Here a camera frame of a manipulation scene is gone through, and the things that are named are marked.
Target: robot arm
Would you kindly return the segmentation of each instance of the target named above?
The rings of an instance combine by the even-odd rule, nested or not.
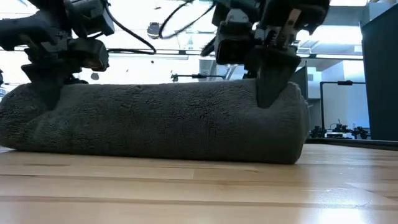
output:
[[[108,0],[29,1],[39,9],[35,15],[0,21],[0,47],[14,50],[18,45],[28,46],[24,51],[32,63],[23,65],[22,69],[32,82],[55,79],[57,83],[65,83],[82,67],[105,71],[109,66],[108,51],[101,41],[88,36],[114,34],[113,22],[155,52],[151,44],[114,19]],[[322,24],[330,0],[212,2],[215,4],[212,23],[218,30],[202,55],[215,51],[218,64],[243,64],[249,71],[245,78],[257,78],[259,106],[269,107],[300,63],[293,44],[297,32],[312,33]],[[79,38],[72,38],[72,30]]]

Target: black frame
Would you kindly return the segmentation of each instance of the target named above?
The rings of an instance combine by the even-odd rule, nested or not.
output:
[[[322,128],[325,128],[324,108],[323,108],[323,84],[331,83],[337,85],[353,85],[353,84],[366,84],[365,82],[320,82],[320,100],[321,100],[321,117]],[[363,140],[363,139],[333,139],[333,138],[308,138],[306,144],[328,144],[334,146],[348,146],[348,147],[361,147],[367,149],[380,149],[388,151],[398,151],[398,141],[378,141],[378,140]]]
[[[323,84],[337,84],[342,86],[354,85],[354,84],[366,84],[365,82],[351,82],[351,81],[338,81],[338,82],[320,82],[320,97],[321,97],[321,120],[322,129],[325,129],[325,113],[323,109]]]
[[[398,4],[361,27],[369,123],[373,138],[384,141],[398,141],[397,16]]]

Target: wooden table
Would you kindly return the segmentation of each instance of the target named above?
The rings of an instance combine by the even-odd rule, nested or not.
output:
[[[397,222],[398,152],[306,145],[296,166],[0,154],[0,224]]]

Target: white wall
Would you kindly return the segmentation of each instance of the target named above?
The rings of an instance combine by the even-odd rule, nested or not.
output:
[[[323,82],[337,82],[344,80],[344,63],[339,62],[322,72]]]
[[[307,73],[313,76],[312,81],[308,81],[308,98],[320,99],[320,82],[322,81],[322,72],[318,72],[315,67],[308,67]]]
[[[365,82],[363,61],[343,61],[345,80]],[[368,99],[366,85],[353,85],[346,88],[347,125],[369,128]]]

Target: gray towel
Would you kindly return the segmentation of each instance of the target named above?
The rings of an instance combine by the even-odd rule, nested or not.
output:
[[[269,109],[257,107],[255,80],[30,83],[0,103],[0,145],[29,152],[293,164],[308,129],[293,83]]]

